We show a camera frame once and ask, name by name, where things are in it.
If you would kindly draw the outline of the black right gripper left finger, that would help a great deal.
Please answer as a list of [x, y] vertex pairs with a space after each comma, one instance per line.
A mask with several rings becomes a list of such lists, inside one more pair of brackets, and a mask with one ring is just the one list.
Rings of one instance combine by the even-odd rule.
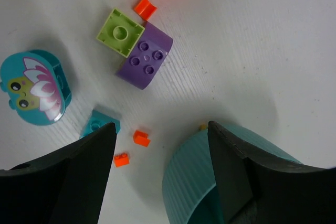
[[97, 223], [117, 140], [114, 123], [1, 170], [1, 223]]

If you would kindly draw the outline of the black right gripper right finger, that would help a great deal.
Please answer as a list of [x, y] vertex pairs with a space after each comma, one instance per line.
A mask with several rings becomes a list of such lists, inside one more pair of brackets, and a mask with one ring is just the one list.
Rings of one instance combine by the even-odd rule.
[[253, 131], [208, 124], [226, 223], [335, 223], [335, 169], [305, 165]]

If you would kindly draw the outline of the teal square lego brick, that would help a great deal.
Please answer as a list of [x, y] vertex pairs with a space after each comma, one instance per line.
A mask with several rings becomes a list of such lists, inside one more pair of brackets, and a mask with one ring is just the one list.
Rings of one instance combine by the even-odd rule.
[[108, 123], [114, 123], [115, 124], [115, 130], [116, 133], [118, 134], [120, 129], [121, 129], [121, 125], [120, 125], [120, 121], [117, 119], [114, 119], [106, 114], [103, 114], [97, 110], [93, 110], [86, 125], [84, 126], [84, 128], [82, 129], [81, 133], [80, 133], [80, 138], [83, 138], [89, 134], [91, 134], [93, 131], [99, 129], [100, 127], [108, 124]]

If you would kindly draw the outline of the teal frog lotus lego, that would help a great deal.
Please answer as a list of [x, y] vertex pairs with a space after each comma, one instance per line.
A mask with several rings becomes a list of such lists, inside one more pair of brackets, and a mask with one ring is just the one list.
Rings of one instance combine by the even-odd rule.
[[1, 90], [9, 107], [27, 123], [56, 123], [71, 102], [71, 90], [59, 59], [34, 49], [8, 56], [1, 64]]

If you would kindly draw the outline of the purple curved lego brick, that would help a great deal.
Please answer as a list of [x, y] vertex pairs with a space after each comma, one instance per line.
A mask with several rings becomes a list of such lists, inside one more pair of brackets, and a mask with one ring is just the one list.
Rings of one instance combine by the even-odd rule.
[[153, 80], [169, 54], [173, 38], [147, 22], [145, 30], [116, 75], [143, 90]]

